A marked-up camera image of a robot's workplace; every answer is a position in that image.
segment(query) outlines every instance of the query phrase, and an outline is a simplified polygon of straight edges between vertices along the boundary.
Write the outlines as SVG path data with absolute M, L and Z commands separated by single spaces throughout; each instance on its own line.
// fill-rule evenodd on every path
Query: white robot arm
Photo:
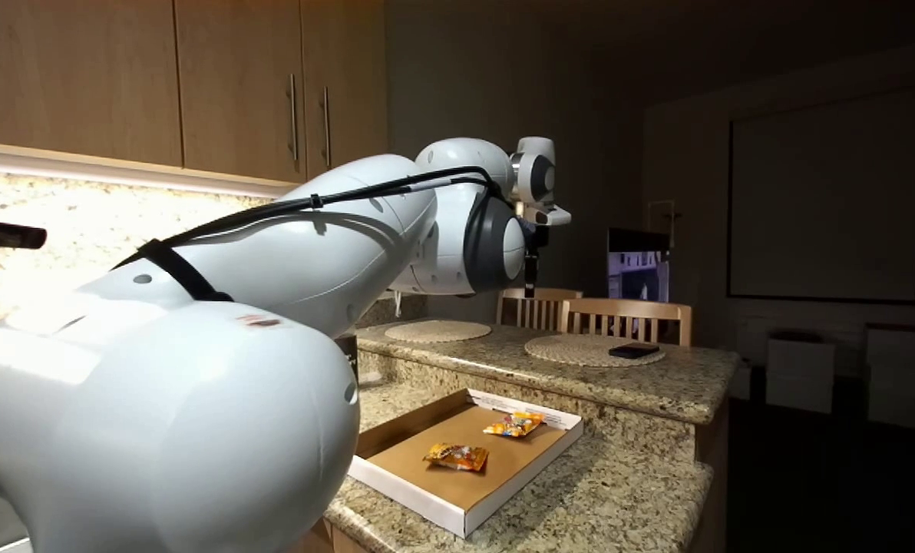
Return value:
M 554 140 L 449 139 L 151 242 L 0 323 L 0 493 L 37 553 L 283 549 L 359 433 L 333 337 L 387 287 L 513 279 L 525 234 L 565 218 Z

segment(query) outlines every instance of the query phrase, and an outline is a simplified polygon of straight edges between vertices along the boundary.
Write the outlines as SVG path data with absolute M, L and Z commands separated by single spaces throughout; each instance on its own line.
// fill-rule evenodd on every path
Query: cabinet door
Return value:
M 383 0 L 301 0 L 301 48 L 306 170 L 387 150 Z
M 179 0 L 185 165 L 291 177 L 297 0 Z
M 0 140 L 179 164 L 173 0 L 0 0 Z

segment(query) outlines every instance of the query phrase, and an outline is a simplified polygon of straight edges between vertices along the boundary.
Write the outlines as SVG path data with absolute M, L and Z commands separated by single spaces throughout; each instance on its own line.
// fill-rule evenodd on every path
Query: chair back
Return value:
M 695 344 L 695 308 L 632 298 L 571 298 L 563 301 L 560 332 L 618 336 L 632 340 Z
M 557 332 L 563 301 L 579 294 L 579 287 L 535 287 L 528 298 L 525 287 L 503 287 L 496 294 L 494 323 Z

